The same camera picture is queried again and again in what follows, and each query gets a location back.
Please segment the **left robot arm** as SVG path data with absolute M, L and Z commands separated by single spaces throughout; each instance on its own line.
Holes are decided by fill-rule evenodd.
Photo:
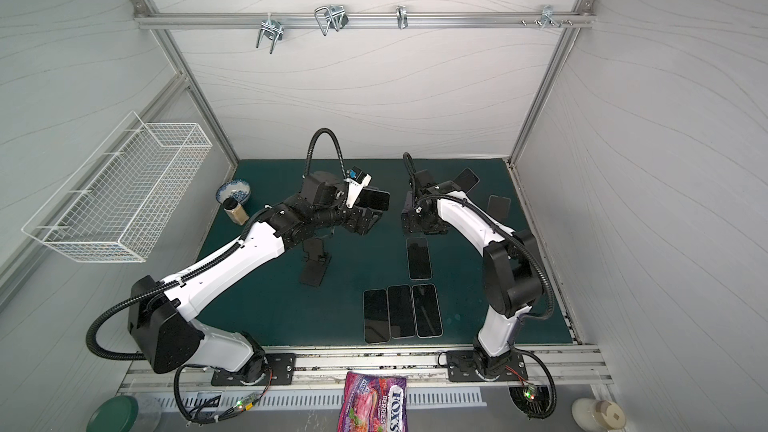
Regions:
M 224 370 L 246 385 L 266 373 L 263 348 L 246 333 L 233 333 L 199 321 L 219 295 L 260 266 L 314 238 L 317 231 L 342 227 L 364 236 L 389 208 L 390 194 L 371 187 L 370 174 L 357 167 L 340 176 L 311 170 L 305 158 L 298 193 L 251 216 L 242 232 L 204 259 L 159 281 L 145 276 L 128 299 L 101 313 L 86 332 L 88 350 L 111 361 L 147 361 L 157 374 L 184 367 Z M 135 353 L 99 344 L 99 329 L 113 316 L 129 313 Z

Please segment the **purple phone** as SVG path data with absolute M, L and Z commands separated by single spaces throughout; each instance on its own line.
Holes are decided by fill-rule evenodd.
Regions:
M 416 335 L 416 323 L 411 288 L 395 285 L 387 289 L 389 324 L 392 338 L 411 338 Z

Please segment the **landscape phone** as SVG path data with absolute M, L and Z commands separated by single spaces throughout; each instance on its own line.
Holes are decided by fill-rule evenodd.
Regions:
M 391 195 L 387 191 L 365 187 L 360 192 L 355 205 L 386 212 L 389 210 Z
M 363 315 L 364 340 L 367 344 L 386 343 L 391 339 L 388 295 L 385 289 L 364 292 Z

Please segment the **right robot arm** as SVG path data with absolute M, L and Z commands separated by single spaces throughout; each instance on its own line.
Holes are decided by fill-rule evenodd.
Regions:
M 542 386 L 524 374 L 526 359 L 547 371 L 542 359 L 516 344 L 525 323 L 544 321 L 554 313 L 553 285 L 545 272 L 535 237 L 516 232 L 477 206 L 467 195 L 477 183 L 472 172 L 437 182 L 403 155 L 410 190 L 401 213 L 407 235 L 444 235 L 458 231 L 482 258 L 482 285 L 488 310 L 469 351 L 448 351 L 439 358 L 452 381 L 494 382 L 512 374 L 518 387 L 510 395 L 528 418 L 550 417 L 558 402 L 551 373 Z

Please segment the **white-edged phone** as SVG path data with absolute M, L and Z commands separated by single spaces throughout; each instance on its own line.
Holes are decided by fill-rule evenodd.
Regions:
M 420 338 L 442 336 L 443 325 L 435 285 L 414 285 L 412 297 L 417 336 Z

